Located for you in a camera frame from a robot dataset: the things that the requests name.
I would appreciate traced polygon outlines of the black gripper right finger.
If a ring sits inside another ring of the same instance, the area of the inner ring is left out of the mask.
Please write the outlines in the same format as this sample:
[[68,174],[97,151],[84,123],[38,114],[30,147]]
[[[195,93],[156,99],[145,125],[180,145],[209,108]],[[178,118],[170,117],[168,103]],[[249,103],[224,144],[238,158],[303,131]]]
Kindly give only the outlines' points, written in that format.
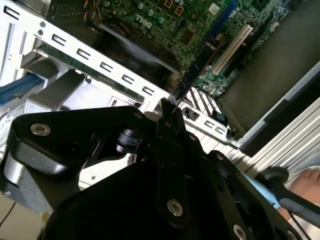
[[183,149],[190,221],[202,240],[298,240],[298,232],[221,152],[206,154],[174,113]]

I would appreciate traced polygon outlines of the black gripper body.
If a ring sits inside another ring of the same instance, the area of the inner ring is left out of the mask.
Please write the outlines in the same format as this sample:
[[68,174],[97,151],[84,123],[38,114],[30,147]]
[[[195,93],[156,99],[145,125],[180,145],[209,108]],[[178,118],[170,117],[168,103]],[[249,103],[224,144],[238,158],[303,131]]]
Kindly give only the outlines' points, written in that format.
[[225,220],[182,163],[133,163],[65,200],[45,240],[223,240]]

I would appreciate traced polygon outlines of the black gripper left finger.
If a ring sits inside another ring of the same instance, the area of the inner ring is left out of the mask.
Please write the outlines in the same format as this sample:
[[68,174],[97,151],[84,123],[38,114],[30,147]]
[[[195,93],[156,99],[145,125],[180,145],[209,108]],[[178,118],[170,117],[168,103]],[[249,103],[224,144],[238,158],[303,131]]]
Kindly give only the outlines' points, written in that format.
[[80,173],[126,154],[137,163],[169,161],[183,165],[175,111],[160,102],[158,120],[133,106],[31,113],[10,128],[3,159],[3,191],[35,212],[54,212],[81,192]]

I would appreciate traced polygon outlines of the person's hand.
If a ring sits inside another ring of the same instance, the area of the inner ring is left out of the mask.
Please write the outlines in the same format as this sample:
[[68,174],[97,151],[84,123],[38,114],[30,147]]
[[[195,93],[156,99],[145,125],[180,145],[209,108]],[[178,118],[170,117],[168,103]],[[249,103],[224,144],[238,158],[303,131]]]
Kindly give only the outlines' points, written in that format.
[[320,170],[306,169],[292,183],[290,191],[313,204],[320,203]]

